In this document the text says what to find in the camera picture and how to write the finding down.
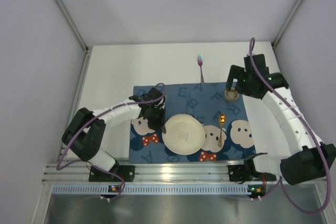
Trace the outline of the iridescent fork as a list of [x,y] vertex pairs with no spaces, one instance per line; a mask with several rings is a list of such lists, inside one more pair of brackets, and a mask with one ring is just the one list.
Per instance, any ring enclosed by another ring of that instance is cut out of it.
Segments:
[[202,66],[203,66],[203,55],[199,54],[197,56],[197,63],[199,65],[199,68],[200,68],[200,73],[201,73],[201,83],[204,83],[204,76],[203,76],[203,69],[202,69]]

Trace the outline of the cream round plate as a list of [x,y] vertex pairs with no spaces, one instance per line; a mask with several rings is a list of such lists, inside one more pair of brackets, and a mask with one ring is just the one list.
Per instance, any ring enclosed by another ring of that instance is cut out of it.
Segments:
[[165,123],[162,133],[164,145],[178,155],[191,155],[198,152],[205,143],[205,130],[202,124],[189,114],[177,114]]

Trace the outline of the gold spoon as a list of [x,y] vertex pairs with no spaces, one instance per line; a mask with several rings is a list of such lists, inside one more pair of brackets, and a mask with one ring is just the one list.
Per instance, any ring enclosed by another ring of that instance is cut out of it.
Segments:
[[219,129],[220,129],[220,135],[218,140],[218,147],[223,147],[223,126],[226,123],[226,116],[225,114],[220,114],[218,117],[218,123],[219,123]]

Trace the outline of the blue cartoon bear placemat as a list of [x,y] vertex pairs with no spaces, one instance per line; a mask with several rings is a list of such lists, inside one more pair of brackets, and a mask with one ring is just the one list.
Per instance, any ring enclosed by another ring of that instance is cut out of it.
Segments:
[[[210,162],[254,155],[256,149],[243,98],[227,102],[225,86],[224,82],[166,85],[165,119],[177,114],[191,115],[202,124],[205,143],[194,154],[178,155],[164,145],[161,132],[136,133],[131,124],[129,161],[138,164]],[[218,147],[220,114],[226,116],[221,148]]]

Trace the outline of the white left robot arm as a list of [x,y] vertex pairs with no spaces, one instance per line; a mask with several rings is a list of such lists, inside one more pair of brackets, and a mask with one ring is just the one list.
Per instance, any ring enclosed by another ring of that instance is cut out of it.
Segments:
[[105,174],[114,175],[119,162],[101,148],[106,127],[114,127],[128,120],[144,119],[144,125],[156,132],[165,132],[165,94],[156,87],[141,96],[133,95],[125,101],[100,110],[79,109],[62,135],[65,152],[71,150],[82,162]]

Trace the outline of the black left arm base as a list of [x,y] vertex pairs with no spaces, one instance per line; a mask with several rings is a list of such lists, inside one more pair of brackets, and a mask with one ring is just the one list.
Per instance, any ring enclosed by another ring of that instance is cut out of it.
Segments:
[[[135,176],[135,166],[132,165],[119,165],[113,168],[111,173],[117,174],[125,182],[132,182]],[[90,182],[120,182],[121,180],[115,176],[102,172],[94,167],[90,168],[89,174]]]

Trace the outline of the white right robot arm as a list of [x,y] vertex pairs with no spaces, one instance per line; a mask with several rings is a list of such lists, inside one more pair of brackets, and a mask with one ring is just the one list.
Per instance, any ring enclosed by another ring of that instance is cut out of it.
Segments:
[[262,100],[271,111],[289,146],[288,155],[258,153],[245,158],[250,175],[262,173],[282,176],[290,185],[326,176],[322,159],[332,166],[335,146],[303,125],[289,84],[280,72],[270,73],[263,54],[244,58],[244,67],[232,65],[226,81],[226,91],[234,89],[241,95]]

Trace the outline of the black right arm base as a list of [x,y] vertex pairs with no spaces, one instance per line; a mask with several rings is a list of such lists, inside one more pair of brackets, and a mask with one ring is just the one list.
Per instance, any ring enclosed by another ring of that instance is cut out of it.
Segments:
[[238,184],[245,182],[275,182],[275,175],[264,173],[254,174],[245,165],[228,165],[229,181]]

